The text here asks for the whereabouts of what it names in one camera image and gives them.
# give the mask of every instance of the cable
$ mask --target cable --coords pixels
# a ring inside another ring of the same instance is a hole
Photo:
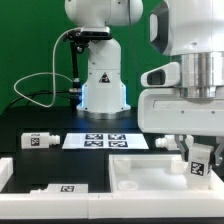
[[[140,85],[140,70],[139,70],[139,66],[138,66],[138,62],[137,62],[137,58],[136,58],[136,51],[135,51],[135,46],[134,46],[134,37],[133,37],[133,29],[132,29],[132,23],[131,23],[131,0],[128,0],[128,16],[129,16],[129,27],[130,27],[130,38],[131,38],[131,49],[132,49],[132,56],[133,56],[133,61],[135,64],[135,72],[138,78],[138,87],[141,88]]]
[[[64,93],[69,93],[69,91],[56,91],[56,95],[61,97],[61,98],[65,98],[65,99],[72,99],[70,97],[64,97],[64,96],[61,96],[60,94],[64,94]],[[30,99],[33,99],[35,98],[36,96],[40,96],[40,95],[50,95],[50,94],[53,94],[53,92],[51,91],[48,91],[48,90],[42,90],[42,91],[39,91],[39,92],[35,92],[35,93],[29,93],[29,94],[26,94],[25,96],[26,97],[31,97]],[[13,100],[8,106],[5,107],[3,113],[5,113],[6,111],[8,111],[14,104],[16,104],[17,102],[21,101],[21,100],[24,100],[25,98],[24,97],[19,97],[15,100]]]
[[[21,97],[23,97],[23,98],[25,98],[25,99],[31,101],[31,102],[34,103],[34,104],[37,104],[37,105],[39,105],[39,106],[42,106],[42,107],[49,108],[49,107],[52,107],[52,106],[54,105],[54,103],[55,103],[55,99],[56,99],[56,78],[55,78],[55,77],[56,77],[56,76],[61,76],[61,77],[66,78],[66,79],[68,79],[69,81],[72,82],[72,80],[69,79],[69,78],[67,78],[66,76],[64,76],[64,75],[60,75],[60,74],[56,74],[56,72],[55,72],[55,70],[56,70],[56,69],[55,69],[55,58],[56,58],[56,50],[57,50],[57,47],[58,47],[58,44],[59,44],[60,40],[64,37],[65,34],[67,34],[67,33],[70,32],[70,31],[73,31],[73,30],[75,30],[75,29],[70,29],[70,30],[64,32],[63,34],[61,34],[61,36],[57,39],[57,41],[56,41],[56,43],[55,43],[55,45],[54,45],[54,49],[53,49],[53,58],[52,58],[52,73],[49,73],[49,72],[35,73],[35,74],[26,76],[26,77],[24,77],[24,78],[18,80],[18,81],[14,84],[14,91],[15,91],[18,95],[20,95]],[[21,92],[19,92],[19,91],[17,90],[17,85],[18,85],[20,82],[22,82],[22,81],[24,81],[24,80],[26,80],[26,79],[35,77],[35,76],[40,76],[40,75],[52,75],[52,81],[53,81],[53,98],[52,98],[52,101],[51,101],[51,103],[50,103],[49,105],[45,105],[45,104],[39,103],[39,102],[37,102],[37,101],[34,101],[33,99],[27,97],[26,95],[22,94]]]

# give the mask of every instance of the robot mount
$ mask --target robot mount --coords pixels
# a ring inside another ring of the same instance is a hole
[[[88,79],[82,86],[78,113],[95,119],[114,119],[130,111],[121,81],[121,47],[112,39],[109,25],[128,25],[142,15],[141,0],[66,0],[68,17],[78,32],[68,34],[76,52],[89,50]]]

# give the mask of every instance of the printed marker sheet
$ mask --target printed marker sheet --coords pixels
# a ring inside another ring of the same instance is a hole
[[[148,149],[143,134],[67,134],[63,149]]]

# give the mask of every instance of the black table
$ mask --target black table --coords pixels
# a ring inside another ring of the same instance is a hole
[[[110,192],[108,158],[110,154],[168,153],[155,150],[158,134],[145,134],[150,150],[70,150],[62,144],[53,150],[22,150],[21,135],[24,132],[50,132],[60,135],[62,142],[67,133],[141,133],[137,125],[137,111],[118,120],[93,120],[78,117],[69,107],[17,107],[0,116],[0,158],[12,157],[14,174],[3,193],[29,193],[45,189],[49,183],[87,183],[90,193]],[[198,219],[110,219],[110,220],[0,220],[0,223],[203,223],[221,224],[223,218]]]

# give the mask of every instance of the green backdrop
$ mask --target green backdrop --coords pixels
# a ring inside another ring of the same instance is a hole
[[[129,27],[112,27],[113,36],[122,47],[122,81],[127,85],[127,101],[131,106],[137,106],[142,90],[140,75],[168,61],[167,57],[161,56],[149,44],[148,15],[158,2],[143,0],[143,17],[138,24],[133,25],[139,74],[135,72]],[[64,0],[0,0],[0,113],[18,97],[13,90],[18,79],[37,72],[52,71],[55,41],[61,33],[73,27],[65,14]],[[57,73],[71,78],[68,43],[60,43],[56,61]],[[79,67],[84,82],[87,78],[87,53],[79,56]],[[58,90],[69,87],[69,82],[58,78]],[[51,77],[33,78],[21,84],[19,89],[24,93],[51,89]],[[68,101],[57,98],[56,104],[68,105]]]

